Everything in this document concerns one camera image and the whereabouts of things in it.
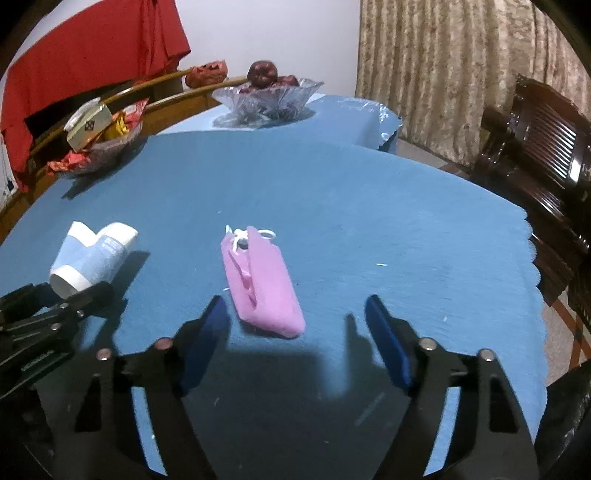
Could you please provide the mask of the red snack wrappers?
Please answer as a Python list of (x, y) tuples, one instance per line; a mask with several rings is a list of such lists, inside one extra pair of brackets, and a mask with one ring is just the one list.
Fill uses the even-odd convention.
[(148, 101), (148, 98), (144, 98), (132, 104), (129, 104), (125, 108), (115, 111), (114, 113), (111, 112), (113, 118), (113, 122), (111, 123), (111, 125), (107, 129), (105, 129), (99, 136), (97, 136), (86, 148), (80, 150), (79, 152), (74, 152), (66, 141), (69, 150), (61, 159), (53, 161), (62, 160), (70, 151), (73, 151), (74, 153), (82, 153), (88, 150), (95, 143), (113, 140), (126, 135), (139, 122), (142, 122), (143, 113), (148, 104)]

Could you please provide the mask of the glass snack dish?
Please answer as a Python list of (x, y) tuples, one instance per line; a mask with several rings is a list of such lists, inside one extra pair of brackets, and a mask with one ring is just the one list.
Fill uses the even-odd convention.
[(119, 164), (123, 153), (136, 142), (141, 131), (142, 122), (139, 122), (129, 133), (122, 137), (95, 143), (82, 153), (70, 151), (62, 160), (48, 162), (48, 173), (64, 177), (76, 177), (108, 171)]

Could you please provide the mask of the dark red apple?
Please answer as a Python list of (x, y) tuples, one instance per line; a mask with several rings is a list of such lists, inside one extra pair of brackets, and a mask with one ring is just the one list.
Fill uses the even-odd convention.
[(300, 82), (298, 82), (297, 77), (294, 75), (280, 76), (276, 65), (269, 60), (253, 62), (249, 67), (249, 73), (246, 79), (249, 80), (249, 85), (240, 89), (242, 93), (250, 93), (269, 88), (300, 86)]

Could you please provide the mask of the red cloth cover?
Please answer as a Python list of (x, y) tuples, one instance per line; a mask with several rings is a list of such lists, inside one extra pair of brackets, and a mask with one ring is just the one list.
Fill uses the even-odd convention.
[(42, 37), (8, 70), (1, 133), (17, 185), (32, 185), (26, 119), (86, 91), (155, 76), (190, 53), (176, 4), (100, 1)]

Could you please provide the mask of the white blue paper cup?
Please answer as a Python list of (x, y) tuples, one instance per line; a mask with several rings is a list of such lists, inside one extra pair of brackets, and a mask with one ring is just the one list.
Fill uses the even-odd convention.
[(138, 231), (113, 222), (98, 232), (74, 221), (49, 271), (49, 285), (66, 299), (101, 282), (110, 282), (125, 262)]

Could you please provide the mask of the wooden sideboard cabinet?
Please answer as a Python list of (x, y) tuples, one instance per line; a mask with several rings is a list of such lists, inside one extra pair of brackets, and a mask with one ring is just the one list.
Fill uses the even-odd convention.
[(5, 239), (26, 210), (55, 182), (60, 173), (86, 175), (119, 162), (121, 152), (140, 135), (155, 135), (216, 106), (217, 88), (235, 87), (244, 77), (209, 78), (197, 88), (186, 85), (188, 70), (121, 84), (87, 102), (68, 119), (37, 138), (26, 158), (24, 181), (1, 209), (1, 238)]

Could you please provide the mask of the patterned beige curtain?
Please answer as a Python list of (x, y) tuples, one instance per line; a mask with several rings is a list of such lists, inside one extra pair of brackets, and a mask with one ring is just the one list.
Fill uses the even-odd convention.
[(387, 105), (403, 139), (447, 161), (474, 163), (485, 108), (509, 110), (519, 76), (590, 113), (589, 74), (531, 1), (361, 4), (356, 96)]

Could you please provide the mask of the blue tablecloth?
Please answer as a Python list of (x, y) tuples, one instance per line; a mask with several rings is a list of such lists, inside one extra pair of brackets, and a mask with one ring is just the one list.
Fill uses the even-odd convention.
[(280, 130), (150, 138), (92, 184), (61, 179), (1, 248), (1, 289), (48, 277), (70, 227), (134, 227), (124, 306), (85, 321), (75, 357), (39, 385), (56, 435), (70, 431), (95, 352), (143, 350), (228, 292), (226, 227), (276, 233), (304, 334), (238, 320), (184, 405), (221, 479), (369, 479), (407, 406), (363, 307), (389, 311), (445, 348), (496, 352), (531, 431), (546, 406), (546, 328), (525, 212), (460, 177)]

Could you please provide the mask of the glass fruit bowl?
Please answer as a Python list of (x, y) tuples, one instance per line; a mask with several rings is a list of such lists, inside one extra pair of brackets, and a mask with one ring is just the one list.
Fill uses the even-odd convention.
[(249, 83), (245, 83), (214, 90), (212, 98), (229, 112), (216, 117), (213, 125), (218, 128), (257, 129), (310, 117), (314, 112), (308, 109), (307, 104), (324, 83), (308, 78), (301, 78), (298, 82), (298, 86), (266, 89), (252, 89)]

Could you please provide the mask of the black lined trash bin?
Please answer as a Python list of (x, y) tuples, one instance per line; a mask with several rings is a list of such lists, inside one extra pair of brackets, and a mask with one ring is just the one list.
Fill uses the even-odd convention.
[(535, 440), (541, 479), (590, 478), (590, 361), (547, 388)]

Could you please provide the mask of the small cream carton box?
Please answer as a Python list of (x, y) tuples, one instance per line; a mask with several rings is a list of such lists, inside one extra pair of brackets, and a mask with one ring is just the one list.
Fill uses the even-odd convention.
[(63, 127), (66, 141), (74, 152), (86, 148), (113, 122), (112, 113), (99, 97), (85, 102)]

